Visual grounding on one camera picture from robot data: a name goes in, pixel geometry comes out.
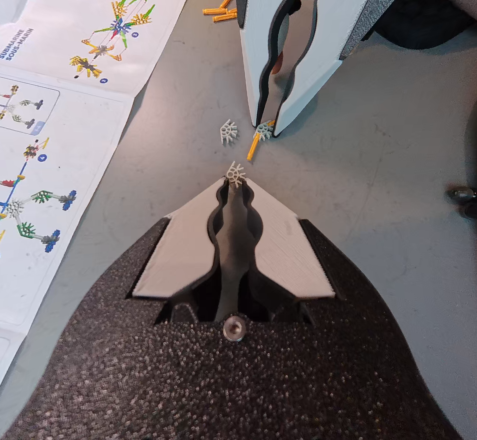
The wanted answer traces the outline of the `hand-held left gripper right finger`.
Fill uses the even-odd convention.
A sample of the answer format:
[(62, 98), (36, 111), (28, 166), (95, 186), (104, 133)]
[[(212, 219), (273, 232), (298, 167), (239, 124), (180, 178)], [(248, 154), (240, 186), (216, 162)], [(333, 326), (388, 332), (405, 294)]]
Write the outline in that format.
[(238, 288), (238, 311), (251, 321), (315, 323), (308, 301), (333, 299), (304, 220), (251, 179), (242, 184), (254, 246)]

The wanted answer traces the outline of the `white building instruction sheet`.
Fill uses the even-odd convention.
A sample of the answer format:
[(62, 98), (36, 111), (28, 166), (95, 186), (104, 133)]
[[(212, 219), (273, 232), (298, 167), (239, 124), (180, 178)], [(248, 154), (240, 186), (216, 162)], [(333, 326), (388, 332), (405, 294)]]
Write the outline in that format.
[(0, 2), (1, 381), (185, 2)]

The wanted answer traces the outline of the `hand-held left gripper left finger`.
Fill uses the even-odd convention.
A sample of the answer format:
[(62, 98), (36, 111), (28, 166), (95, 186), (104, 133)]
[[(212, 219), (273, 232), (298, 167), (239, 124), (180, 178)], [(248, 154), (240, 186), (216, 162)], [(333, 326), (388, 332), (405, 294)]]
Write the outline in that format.
[(222, 177), (164, 218), (132, 286), (132, 298), (164, 302), (157, 323), (215, 320), (222, 291), (217, 234), (228, 195), (229, 181)]

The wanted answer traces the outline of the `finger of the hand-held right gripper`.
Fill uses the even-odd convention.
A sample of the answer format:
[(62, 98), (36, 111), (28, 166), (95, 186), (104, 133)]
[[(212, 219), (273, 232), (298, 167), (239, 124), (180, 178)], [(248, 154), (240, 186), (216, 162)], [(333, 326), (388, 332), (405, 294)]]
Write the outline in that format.
[(280, 50), (278, 36), (296, 0), (239, 0), (239, 28), (247, 102), (257, 127), (269, 95), (269, 77)]
[(315, 0), (309, 42), (290, 73), (275, 117), (278, 137), (340, 67), (340, 55), (367, 0)]

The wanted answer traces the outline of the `black wired earphones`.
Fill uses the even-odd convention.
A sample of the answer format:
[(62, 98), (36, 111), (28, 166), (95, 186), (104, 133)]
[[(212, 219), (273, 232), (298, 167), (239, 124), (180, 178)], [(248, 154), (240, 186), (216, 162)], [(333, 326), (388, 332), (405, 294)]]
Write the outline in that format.
[(451, 203), (456, 205), (458, 213), (467, 219), (477, 220), (477, 191), (476, 188), (455, 186), (446, 190)]

